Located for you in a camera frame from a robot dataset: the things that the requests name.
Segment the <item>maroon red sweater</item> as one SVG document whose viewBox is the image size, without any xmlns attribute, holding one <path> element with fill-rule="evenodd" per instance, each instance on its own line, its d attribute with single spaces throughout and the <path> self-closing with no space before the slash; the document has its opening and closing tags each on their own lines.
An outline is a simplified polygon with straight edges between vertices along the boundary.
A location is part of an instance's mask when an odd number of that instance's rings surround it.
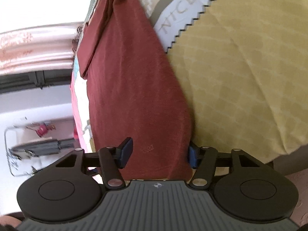
<svg viewBox="0 0 308 231">
<path fill-rule="evenodd" d="M 190 179 L 188 105 L 139 0 L 98 0 L 77 59 L 95 148 L 131 137 L 126 180 Z"/>
</svg>

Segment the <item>pink red cloth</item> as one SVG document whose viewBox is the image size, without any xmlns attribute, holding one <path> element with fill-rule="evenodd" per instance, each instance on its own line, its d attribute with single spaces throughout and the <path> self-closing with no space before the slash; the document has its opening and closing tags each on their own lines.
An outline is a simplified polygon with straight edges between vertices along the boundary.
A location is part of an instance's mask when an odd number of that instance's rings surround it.
<svg viewBox="0 0 308 231">
<path fill-rule="evenodd" d="M 71 82 L 70 82 L 69 87 L 70 87 L 70 94 L 71 94 L 71 99 L 72 99 L 73 117 L 74 117 L 75 128 L 76 128 L 75 137 L 78 138 L 81 148 L 85 150 L 87 146 L 86 146 L 86 143 L 83 137 L 82 124 L 81 124 L 81 119 L 80 119 L 80 115 L 78 111 L 77 97 L 76 97 L 76 93 L 74 90 L 74 84 L 75 84 L 74 73 L 72 73 Z"/>
</svg>

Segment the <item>patterned yellow beige bedsheet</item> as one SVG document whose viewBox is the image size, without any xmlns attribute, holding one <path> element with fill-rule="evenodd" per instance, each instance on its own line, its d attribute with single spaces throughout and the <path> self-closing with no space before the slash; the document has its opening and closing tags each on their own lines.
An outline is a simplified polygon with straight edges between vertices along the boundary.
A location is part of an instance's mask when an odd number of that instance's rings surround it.
<svg viewBox="0 0 308 231">
<path fill-rule="evenodd" d="M 307 0 L 139 0 L 180 84 L 190 142 L 270 162 L 307 145 Z"/>
</svg>

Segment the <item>pink lace curtain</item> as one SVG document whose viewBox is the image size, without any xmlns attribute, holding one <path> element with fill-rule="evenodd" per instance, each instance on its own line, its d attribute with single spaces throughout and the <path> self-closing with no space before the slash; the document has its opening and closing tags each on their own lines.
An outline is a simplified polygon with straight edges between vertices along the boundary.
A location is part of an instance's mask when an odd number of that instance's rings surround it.
<svg viewBox="0 0 308 231">
<path fill-rule="evenodd" d="M 1 33 L 1 75 L 72 69 L 82 23 Z"/>
</svg>

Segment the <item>wall mirror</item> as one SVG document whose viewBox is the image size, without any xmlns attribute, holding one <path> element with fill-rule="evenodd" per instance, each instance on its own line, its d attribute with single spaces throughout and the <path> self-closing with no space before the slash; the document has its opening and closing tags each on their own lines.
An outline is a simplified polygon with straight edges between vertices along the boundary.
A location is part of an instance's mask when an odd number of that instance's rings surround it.
<svg viewBox="0 0 308 231">
<path fill-rule="evenodd" d="M 4 142 L 8 168 L 14 177 L 31 176 L 80 148 L 72 118 L 7 127 Z"/>
</svg>

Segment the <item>dark window frame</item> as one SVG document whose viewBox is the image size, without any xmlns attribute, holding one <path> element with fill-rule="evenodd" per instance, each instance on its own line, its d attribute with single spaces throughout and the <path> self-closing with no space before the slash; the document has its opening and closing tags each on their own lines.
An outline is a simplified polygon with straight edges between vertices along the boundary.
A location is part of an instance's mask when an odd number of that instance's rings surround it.
<svg viewBox="0 0 308 231">
<path fill-rule="evenodd" d="M 28 89 L 69 85 L 72 69 L 33 71 L 29 73 L 8 74 L 1 76 L 0 93 L 10 93 Z"/>
</svg>

